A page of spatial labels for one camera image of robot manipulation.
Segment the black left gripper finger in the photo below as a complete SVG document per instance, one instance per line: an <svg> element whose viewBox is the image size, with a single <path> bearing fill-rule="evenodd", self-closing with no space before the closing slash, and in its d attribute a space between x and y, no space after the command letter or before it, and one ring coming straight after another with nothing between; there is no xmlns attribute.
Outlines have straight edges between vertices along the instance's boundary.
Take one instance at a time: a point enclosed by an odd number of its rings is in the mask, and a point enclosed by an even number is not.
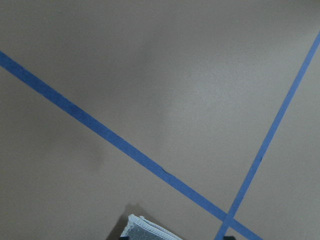
<svg viewBox="0 0 320 240"><path fill-rule="evenodd" d="M224 236L223 240L236 240L234 236Z"/></svg>

